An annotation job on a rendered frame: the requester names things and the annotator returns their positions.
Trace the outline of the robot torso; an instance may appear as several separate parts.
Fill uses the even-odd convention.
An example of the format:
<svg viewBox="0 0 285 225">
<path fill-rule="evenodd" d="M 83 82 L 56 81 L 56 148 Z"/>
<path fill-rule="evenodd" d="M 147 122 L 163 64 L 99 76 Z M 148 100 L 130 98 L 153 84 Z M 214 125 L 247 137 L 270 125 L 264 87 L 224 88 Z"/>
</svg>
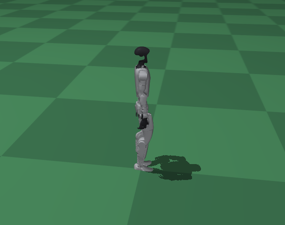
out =
<svg viewBox="0 0 285 225">
<path fill-rule="evenodd" d="M 136 65 L 137 66 L 137 65 Z M 135 69 L 134 69 L 134 76 L 135 76 L 135 87 L 136 87 L 136 95 L 138 97 L 138 101 L 136 102 L 136 112 L 137 114 L 140 115 L 140 112 L 141 112 L 141 105 L 140 105 L 140 98 L 139 98 L 139 79 L 138 79 L 138 76 L 139 76 L 139 72 L 140 71 L 146 71 L 147 73 L 147 81 L 146 81 L 146 89 L 145 89 L 145 93 L 147 94 L 147 97 L 149 96 L 149 86 L 150 86 L 150 73 L 149 73 L 149 70 L 146 67 L 144 67 L 144 65 L 141 67 L 141 68 L 136 68 L 135 66 Z M 147 104 L 147 109 L 148 109 L 148 104 Z"/>
</svg>

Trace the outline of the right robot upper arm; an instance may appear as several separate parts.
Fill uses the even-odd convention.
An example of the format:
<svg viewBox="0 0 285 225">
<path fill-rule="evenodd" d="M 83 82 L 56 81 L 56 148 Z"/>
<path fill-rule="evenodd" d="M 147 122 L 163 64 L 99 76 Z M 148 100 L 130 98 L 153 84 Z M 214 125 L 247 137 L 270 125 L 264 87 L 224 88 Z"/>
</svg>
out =
<svg viewBox="0 0 285 225">
<path fill-rule="evenodd" d="M 138 79 L 139 79 L 139 98 L 142 94 L 145 94 L 147 96 L 147 94 L 144 92 L 146 89 L 146 81 L 147 81 L 146 71 L 140 71 Z"/>
</svg>

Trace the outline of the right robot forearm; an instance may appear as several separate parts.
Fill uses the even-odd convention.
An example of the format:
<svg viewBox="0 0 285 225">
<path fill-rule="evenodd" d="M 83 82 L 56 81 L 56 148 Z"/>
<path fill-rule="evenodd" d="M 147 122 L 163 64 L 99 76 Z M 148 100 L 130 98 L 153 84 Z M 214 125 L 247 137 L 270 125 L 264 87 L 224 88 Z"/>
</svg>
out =
<svg viewBox="0 0 285 225">
<path fill-rule="evenodd" d="M 147 96 L 145 94 L 142 94 L 140 96 L 140 105 L 141 105 L 141 114 L 143 114 L 143 118 L 148 117 L 148 109 L 147 109 Z"/>
</svg>

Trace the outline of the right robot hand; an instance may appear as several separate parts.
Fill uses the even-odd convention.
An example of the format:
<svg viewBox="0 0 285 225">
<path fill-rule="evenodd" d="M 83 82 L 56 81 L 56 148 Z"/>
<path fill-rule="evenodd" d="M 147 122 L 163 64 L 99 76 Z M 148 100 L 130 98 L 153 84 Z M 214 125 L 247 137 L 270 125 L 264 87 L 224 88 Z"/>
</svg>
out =
<svg viewBox="0 0 285 225">
<path fill-rule="evenodd" d="M 140 126 L 138 129 L 144 129 L 148 125 L 147 118 L 143 118 L 143 114 L 141 115 L 142 121 L 140 122 Z"/>
</svg>

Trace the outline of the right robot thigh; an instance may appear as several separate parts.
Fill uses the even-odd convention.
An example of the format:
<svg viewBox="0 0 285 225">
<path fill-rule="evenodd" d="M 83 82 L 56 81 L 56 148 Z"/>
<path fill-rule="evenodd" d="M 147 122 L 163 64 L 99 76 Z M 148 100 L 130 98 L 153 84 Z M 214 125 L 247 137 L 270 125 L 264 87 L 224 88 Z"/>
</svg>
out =
<svg viewBox="0 0 285 225">
<path fill-rule="evenodd" d="M 139 141 L 144 141 L 146 146 L 149 144 L 151 138 L 152 138 L 152 134 L 153 134 L 153 129 L 154 129 L 154 123 L 153 123 L 153 118 L 152 118 L 152 115 L 151 113 L 147 113 L 148 114 L 148 117 L 147 117 L 147 122 L 148 122 L 148 125 L 146 126 L 146 128 L 143 129 L 143 136 L 144 137 L 141 137 L 139 140 L 138 140 L 138 143 Z M 140 112 L 140 121 L 142 121 L 141 119 L 141 112 Z"/>
</svg>

